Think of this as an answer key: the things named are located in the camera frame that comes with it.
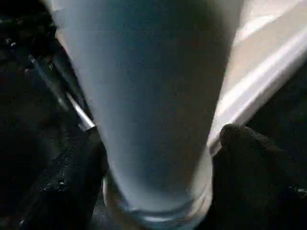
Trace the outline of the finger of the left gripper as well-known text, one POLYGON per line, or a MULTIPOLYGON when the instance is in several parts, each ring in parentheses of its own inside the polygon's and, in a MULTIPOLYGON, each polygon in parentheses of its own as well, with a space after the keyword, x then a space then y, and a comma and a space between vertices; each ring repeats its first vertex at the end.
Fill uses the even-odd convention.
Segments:
POLYGON ((62 57, 53 57, 52 63, 55 65, 60 76, 64 79, 69 93, 75 99, 77 104, 83 109, 85 114, 88 115, 90 119, 92 119, 92 113, 86 102, 84 93, 79 85, 77 76, 71 66, 70 61, 62 57))

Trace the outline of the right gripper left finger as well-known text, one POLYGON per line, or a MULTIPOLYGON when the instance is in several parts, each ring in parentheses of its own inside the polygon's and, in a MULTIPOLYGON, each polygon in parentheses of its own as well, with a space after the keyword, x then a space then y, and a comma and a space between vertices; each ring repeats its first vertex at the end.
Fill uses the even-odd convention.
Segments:
POLYGON ((81 132, 35 181, 17 211, 16 228, 87 229, 107 169, 97 128, 81 132))

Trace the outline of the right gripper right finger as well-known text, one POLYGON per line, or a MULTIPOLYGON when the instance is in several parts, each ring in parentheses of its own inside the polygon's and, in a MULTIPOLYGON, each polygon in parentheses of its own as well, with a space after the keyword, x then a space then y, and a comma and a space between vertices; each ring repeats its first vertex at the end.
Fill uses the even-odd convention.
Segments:
POLYGON ((245 126, 224 126, 220 143, 208 228, 306 229, 307 177, 290 155, 245 126))

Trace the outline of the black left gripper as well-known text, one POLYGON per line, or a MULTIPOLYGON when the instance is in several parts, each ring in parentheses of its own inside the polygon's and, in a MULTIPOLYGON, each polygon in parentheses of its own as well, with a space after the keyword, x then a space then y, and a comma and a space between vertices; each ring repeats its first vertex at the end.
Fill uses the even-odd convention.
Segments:
MULTIPOLYGON (((35 57, 51 53, 56 26, 45 0, 2 0, 0 2, 0 58, 9 58, 17 49, 30 51, 35 57)), ((81 119, 58 74, 43 60, 29 57, 44 86, 57 101, 67 122, 79 125, 81 119)))

